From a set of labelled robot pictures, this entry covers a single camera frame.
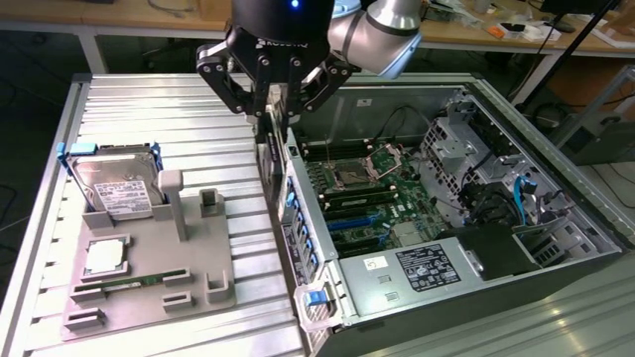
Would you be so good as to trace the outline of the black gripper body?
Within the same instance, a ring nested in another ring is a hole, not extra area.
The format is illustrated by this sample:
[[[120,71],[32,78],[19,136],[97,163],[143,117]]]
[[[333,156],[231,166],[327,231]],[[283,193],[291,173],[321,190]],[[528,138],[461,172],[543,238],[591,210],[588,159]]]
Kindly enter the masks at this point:
[[[271,66],[317,66],[328,56],[332,1],[253,0],[231,2],[227,48],[241,66],[260,58]]]

